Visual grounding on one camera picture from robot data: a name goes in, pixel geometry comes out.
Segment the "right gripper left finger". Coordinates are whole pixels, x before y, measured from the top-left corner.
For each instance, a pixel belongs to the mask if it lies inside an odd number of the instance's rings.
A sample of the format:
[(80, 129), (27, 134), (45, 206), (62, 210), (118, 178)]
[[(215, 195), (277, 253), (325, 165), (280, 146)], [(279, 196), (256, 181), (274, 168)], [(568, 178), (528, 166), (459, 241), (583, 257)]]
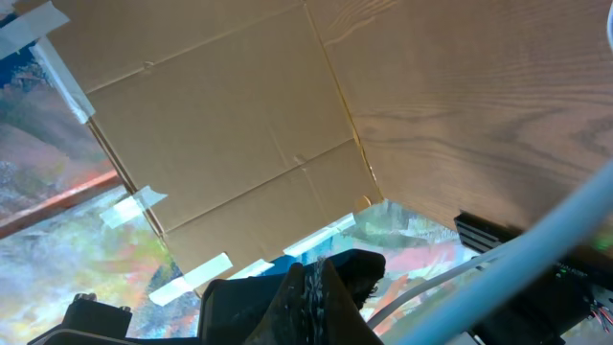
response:
[(243, 344), (306, 344), (304, 287), (305, 269), (301, 264), (293, 264), (286, 272), (261, 322)]

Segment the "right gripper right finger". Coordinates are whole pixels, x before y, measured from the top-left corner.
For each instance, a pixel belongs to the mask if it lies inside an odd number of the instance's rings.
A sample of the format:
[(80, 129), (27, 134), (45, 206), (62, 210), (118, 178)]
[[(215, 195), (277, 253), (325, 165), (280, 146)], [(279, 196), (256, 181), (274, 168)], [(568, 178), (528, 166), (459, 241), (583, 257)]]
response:
[(383, 277), (383, 262), (351, 264), (339, 274), (333, 262), (325, 259), (321, 276), (328, 344), (382, 345), (360, 310)]

